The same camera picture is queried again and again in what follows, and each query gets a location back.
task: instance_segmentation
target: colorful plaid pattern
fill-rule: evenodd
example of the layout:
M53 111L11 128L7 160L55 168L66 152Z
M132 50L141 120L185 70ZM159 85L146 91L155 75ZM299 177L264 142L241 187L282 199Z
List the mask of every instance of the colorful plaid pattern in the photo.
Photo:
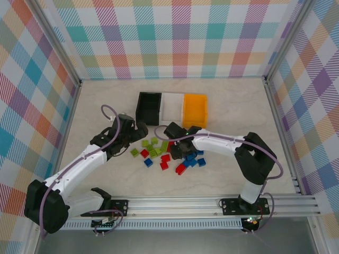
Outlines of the colorful plaid pattern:
M53 3L57 9L54 15L62 19L69 43L79 55L79 74L105 79L262 76L271 56L267 52L277 43L273 38L282 36L277 31L287 7L296 1ZM54 21L58 17L46 8L45 12L58 34L60 30ZM70 53L67 43L63 44Z
M339 246L339 1L317 1L271 86L328 244Z
M24 0L0 1L0 253L22 247L27 186L55 165L76 86Z

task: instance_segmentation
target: black bin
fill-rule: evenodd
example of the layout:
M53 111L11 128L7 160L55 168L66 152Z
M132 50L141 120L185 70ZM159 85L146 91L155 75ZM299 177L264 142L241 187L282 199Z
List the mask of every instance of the black bin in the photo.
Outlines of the black bin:
M136 110L137 122L146 125L158 126L160 113L161 93L140 92Z

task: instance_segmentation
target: orange bin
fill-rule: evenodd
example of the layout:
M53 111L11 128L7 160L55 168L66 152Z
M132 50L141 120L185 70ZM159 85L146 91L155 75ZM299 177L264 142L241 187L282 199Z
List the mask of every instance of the orange bin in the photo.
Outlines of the orange bin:
M185 94L183 127L207 125L207 96L205 94Z

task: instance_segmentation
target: grey floor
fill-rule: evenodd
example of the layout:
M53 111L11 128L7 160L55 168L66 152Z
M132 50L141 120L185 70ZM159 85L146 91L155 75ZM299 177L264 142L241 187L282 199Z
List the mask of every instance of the grey floor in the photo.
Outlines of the grey floor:
M256 235L240 230L116 230L106 237L91 231L48 235L36 254L300 254L317 253L306 218L274 218Z

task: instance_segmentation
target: plastic container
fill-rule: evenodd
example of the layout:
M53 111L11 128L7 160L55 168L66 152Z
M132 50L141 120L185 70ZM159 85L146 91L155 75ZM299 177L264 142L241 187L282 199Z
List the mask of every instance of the plastic container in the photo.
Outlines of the plastic container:
M136 110L136 121L146 125L159 125L161 93L140 92Z
M207 96L205 94L185 94L183 127L207 125Z

